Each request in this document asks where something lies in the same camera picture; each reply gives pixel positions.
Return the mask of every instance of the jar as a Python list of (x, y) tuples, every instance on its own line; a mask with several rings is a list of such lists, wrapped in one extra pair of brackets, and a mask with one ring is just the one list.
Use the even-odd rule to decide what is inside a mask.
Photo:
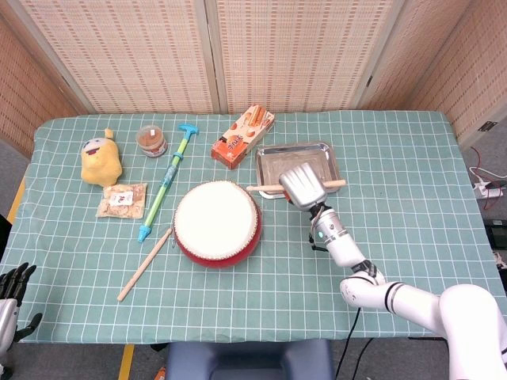
[(139, 147), (148, 157), (160, 157), (167, 150), (167, 141), (164, 138), (162, 129), (156, 125), (146, 125), (135, 135)]

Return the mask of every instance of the dark blue chair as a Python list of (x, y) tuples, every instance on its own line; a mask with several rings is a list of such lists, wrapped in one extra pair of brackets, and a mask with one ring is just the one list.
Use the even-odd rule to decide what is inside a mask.
[(201, 343), (169, 346), (166, 380), (332, 380), (330, 342)]

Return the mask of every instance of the drumstick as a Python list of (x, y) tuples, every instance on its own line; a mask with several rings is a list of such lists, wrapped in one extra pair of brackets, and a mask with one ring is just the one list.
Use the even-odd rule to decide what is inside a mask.
[[(323, 183), (325, 188), (340, 188), (346, 185), (345, 180), (328, 180)], [(281, 184), (265, 184), (263, 186), (246, 186), (248, 192), (284, 192)]]
[(144, 259), (144, 261), (141, 264), (141, 266), (139, 267), (139, 269), (137, 271), (135, 271), (135, 273), (132, 276), (132, 278), (130, 279), (130, 281), (128, 281), (127, 285), (125, 285), (124, 289), (118, 295), (118, 298), (117, 298), (118, 301), (122, 302), (124, 300), (125, 296), (132, 289), (132, 287), (134, 287), (135, 283), (137, 282), (137, 280), (139, 279), (139, 277), (144, 273), (144, 271), (146, 270), (146, 268), (148, 268), (148, 265), (150, 265), (150, 262), (153, 260), (153, 258), (155, 257), (155, 255), (158, 253), (158, 251), (160, 250), (160, 248), (164, 245), (164, 243), (166, 242), (167, 238), (169, 237), (169, 235), (171, 235), (172, 232), (173, 232), (173, 229), (169, 228), (167, 230), (167, 232), (164, 234), (164, 236), (162, 236), (160, 238), (160, 240), (157, 242), (157, 244), (155, 245), (155, 247), (153, 247), (153, 249), (151, 250), (150, 254), (147, 256), (147, 258)]

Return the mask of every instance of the green checkered tablecloth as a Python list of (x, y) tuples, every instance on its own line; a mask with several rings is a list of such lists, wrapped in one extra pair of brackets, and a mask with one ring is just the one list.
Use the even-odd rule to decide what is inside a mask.
[[(307, 243), (309, 215), (284, 199), (258, 195), (261, 243), (247, 260), (202, 268), (169, 241), (122, 303), (116, 296), (171, 223), (181, 197), (205, 181), (256, 183), (254, 153), (237, 170), (210, 158), (237, 116), (168, 114), (79, 116), (37, 130), (26, 191), (0, 270), (37, 265), (20, 326), (44, 317), (27, 340), (154, 343), (174, 340), (301, 340), (346, 337), (356, 310), (339, 291), (349, 270)], [(143, 155), (135, 133), (163, 128), (177, 149), (180, 123), (200, 134), (189, 144), (154, 230), (143, 243), (140, 220), (96, 218), (101, 187), (81, 181), (83, 142), (115, 132), (120, 183), (148, 183), (151, 205), (170, 154)], [(437, 112), (278, 114), (263, 145), (322, 140), (334, 147), (348, 186), (328, 198), (366, 257), (392, 281), (439, 294), (457, 283), (485, 287), (507, 311), (478, 205), (452, 129)], [(364, 310), (355, 336), (427, 333), (385, 311)]]

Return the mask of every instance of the power strip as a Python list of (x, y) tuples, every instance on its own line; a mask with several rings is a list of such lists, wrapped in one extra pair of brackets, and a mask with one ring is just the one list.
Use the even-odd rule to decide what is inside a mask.
[(488, 200), (504, 195), (503, 191), (500, 188), (486, 188), (489, 183), (490, 182), (474, 183), (474, 194), (477, 200)]

